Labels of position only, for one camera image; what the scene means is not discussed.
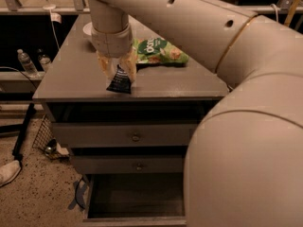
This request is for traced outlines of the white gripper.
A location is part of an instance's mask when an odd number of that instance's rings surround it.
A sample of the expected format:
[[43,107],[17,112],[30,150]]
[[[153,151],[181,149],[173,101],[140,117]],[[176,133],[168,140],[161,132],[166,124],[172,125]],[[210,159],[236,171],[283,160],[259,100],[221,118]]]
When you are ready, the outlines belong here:
[[132,48],[133,33],[130,24],[119,32],[104,33],[91,29],[92,44],[97,50],[98,63],[107,79],[113,79],[116,70],[111,58],[120,58],[120,67],[131,82],[136,80],[136,54]]

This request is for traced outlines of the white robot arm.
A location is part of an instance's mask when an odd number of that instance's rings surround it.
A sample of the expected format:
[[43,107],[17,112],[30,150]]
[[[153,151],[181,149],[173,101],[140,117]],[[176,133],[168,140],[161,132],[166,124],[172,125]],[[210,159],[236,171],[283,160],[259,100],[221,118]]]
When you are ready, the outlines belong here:
[[303,227],[302,36],[220,0],[96,0],[215,73],[232,92],[187,149],[187,227]]

